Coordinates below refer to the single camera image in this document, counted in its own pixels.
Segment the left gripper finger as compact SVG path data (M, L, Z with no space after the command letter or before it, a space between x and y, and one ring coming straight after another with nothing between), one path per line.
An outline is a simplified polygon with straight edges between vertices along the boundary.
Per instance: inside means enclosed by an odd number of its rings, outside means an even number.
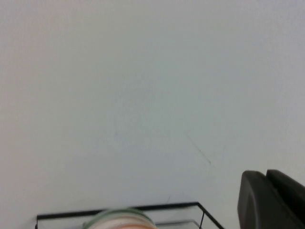
M305 187L279 170L242 173L237 212L242 229L303 229Z

